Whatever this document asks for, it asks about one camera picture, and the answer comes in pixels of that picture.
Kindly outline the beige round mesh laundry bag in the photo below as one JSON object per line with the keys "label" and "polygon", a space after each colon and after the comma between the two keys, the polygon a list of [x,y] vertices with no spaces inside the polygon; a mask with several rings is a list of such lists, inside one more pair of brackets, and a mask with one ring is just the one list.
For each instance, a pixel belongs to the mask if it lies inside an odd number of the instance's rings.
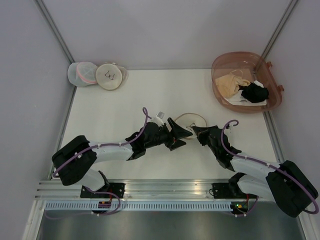
{"label": "beige round mesh laundry bag", "polygon": [[197,113],[183,113],[174,120],[180,127],[192,132],[192,136],[185,137],[185,140],[195,139],[197,136],[192,127],[206,128],[207,121]]}

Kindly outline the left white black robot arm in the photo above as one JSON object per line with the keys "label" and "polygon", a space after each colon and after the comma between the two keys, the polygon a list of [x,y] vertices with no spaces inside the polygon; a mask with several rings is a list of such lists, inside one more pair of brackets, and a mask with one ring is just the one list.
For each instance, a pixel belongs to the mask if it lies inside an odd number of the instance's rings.
{"label": "left white black robot arm", "polygon": [[79,184],[93,192],[109,188],[105,174],[93,165],[107,161],[132,161],[146,154],[147,149],[165,145],[170,151],[186,145],[184,138],[192,132],[168,118],[167,123],[145,121],[143,127],[122,142],[99,143],[84,135],[75,137],[52,156],[53,177],[64,186]]}

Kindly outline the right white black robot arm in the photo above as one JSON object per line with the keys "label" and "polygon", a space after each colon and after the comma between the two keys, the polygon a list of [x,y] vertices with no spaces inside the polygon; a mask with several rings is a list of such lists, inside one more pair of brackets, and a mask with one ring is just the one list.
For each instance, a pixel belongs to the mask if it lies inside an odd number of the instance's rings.
{"label": "right white black robot arm", "polygon": [[319,212],[316,203],[319,193],[294,162],[286,160],[278,164],[247,156],[231,146],[225,130],[217,126],[192,129],[199,143],[210,148],[218,163],[235,173],[228,181],[233,194],[272,201],[292,218],[307,212],[311,204],[315,207],[312,214]]}

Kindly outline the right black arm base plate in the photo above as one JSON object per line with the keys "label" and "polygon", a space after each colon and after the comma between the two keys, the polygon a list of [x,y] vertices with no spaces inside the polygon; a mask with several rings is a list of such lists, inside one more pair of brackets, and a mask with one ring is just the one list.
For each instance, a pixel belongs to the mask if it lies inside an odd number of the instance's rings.
{"label": "right black arm base plate", "polygon": [[254,194],[244,193],[240,190],[238,183],[244,173],[236,173],[227,182],[214,182],[211,184],[211,191],[214,199],[255,199]]}

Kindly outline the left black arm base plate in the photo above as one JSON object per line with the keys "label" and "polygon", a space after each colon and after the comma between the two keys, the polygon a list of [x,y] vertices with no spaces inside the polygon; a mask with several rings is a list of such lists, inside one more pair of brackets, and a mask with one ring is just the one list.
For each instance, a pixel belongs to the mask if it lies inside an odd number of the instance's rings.
{"label": "left black arm base plate", "polygon": [[109,199],[115,198],[115,195],[122,199],[125,193],[125,183],[111,182],[109,186],[103,186],[97,191],[90,191],[85,186],[82,186],[80,198],[82,199]]}

